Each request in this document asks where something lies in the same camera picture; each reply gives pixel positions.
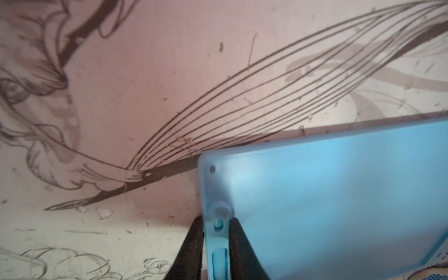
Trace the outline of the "blue-edged drawing tablet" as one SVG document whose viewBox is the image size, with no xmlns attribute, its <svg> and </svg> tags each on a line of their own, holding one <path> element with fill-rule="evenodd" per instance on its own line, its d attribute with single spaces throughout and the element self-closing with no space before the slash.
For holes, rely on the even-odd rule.
<svg viewBox="0 0 448 280">
<path fill-rule="evenodd" d="M 448 120 L 209 151 L 198 161 L 211 280 L 238 218 L 272 280 L 387 280 L 448 256 Z"/>
</svg>

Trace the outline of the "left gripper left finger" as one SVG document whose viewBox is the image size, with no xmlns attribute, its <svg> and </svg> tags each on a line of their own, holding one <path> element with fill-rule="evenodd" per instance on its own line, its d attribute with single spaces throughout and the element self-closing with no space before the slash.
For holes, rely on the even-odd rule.
<svg viewBox="0 0 448 280">
<path fill-rule="evenodd" d="M 164 280 L 200 280 L 203 263 L 203 217 L 193 220 L 176 259 Z"/>
</svg>

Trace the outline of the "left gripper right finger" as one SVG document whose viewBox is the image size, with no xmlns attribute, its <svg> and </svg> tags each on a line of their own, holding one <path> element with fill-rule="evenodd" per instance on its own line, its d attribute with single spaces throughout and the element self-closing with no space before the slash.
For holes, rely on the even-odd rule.
<svg viewBox="0 0 448 280">
<path fill-rule="evenodd" d="M 239 220 L 229 224 L 229 261 L 232 280 L 269 280 Z"/>
</svg>

